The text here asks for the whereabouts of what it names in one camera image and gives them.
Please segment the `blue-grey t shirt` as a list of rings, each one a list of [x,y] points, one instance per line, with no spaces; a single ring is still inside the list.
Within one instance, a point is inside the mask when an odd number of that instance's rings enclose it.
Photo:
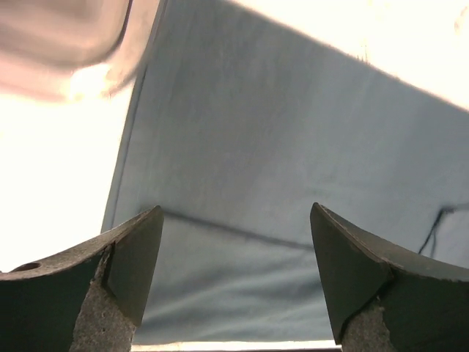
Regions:
[[[137,344],[331,340],[318,202],[468,264],[468,113],[226,1],[170,1],[133,90],[103,229],[160,206]]]

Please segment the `clear plastic bin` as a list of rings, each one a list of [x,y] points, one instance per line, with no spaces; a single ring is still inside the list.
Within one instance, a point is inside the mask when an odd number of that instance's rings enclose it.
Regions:
[[[1,88],[77,101],[113,95],[149,56],[166,1],[2,1]]]

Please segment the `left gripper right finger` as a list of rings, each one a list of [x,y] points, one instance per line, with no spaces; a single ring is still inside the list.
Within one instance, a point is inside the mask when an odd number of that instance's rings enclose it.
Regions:
[[[343,351],[467,351],[468,270],[416,254],[314,203],[311,233]]]

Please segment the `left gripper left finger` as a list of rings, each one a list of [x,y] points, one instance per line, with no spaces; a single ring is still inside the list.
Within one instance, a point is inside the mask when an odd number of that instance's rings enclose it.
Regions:
[[[129,351],[163,229],[156,206],[50,257],[1,274],[2,351]]]

